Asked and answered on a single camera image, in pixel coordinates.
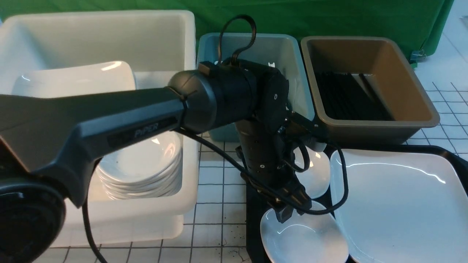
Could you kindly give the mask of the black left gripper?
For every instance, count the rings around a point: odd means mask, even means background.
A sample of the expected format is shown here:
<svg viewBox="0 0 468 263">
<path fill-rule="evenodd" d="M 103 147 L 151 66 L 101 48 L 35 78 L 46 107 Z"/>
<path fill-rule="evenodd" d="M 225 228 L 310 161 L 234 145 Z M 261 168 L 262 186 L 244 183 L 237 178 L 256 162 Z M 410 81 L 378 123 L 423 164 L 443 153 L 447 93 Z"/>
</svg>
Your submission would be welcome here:
<svg viewBox="0 0 468 263">
<path fill-rule="evenodd" d="M 235 123 L 239 136 L 244 164 L 247 170 L 261 182 L 254 183 L 257 193 L 268 205 L 275 209 L 276 219 L 285 223 L 294 212 L 288 200 L 307 211 L 312 206 L 311 198 L 305 193 L 305 187 L 299 182 L 295 171 L 283 159 L 292 163 L 293 153 L 285 147 L 277 136 L 269 134 L 263 124 L 254 120 L 241 120 Z"/>
</svg>

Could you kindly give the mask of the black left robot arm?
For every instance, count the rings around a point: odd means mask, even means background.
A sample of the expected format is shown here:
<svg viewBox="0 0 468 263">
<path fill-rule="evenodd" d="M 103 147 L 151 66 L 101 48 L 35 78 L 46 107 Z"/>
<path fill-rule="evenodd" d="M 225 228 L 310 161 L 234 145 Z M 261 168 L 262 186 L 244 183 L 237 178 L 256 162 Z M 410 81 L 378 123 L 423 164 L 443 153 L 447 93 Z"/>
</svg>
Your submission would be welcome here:
<svg viewBox="0 0 468 263">
<path fill-rule="evenodd" d="M 312 206 L 299 183 L 314 125 L 286 109 L 288 80 L 240 59 L 175 74 L 165 88 L 57 98 L 1 95 L 1 262 L 31 263 L 65 221 L 65 198 L 82 208 L 92 250 L 87 195 L 103 156 L 174 130 L 197 135 L 235 123 L 244 180 L 267 198 L 279 222 Z"/>
</svg>

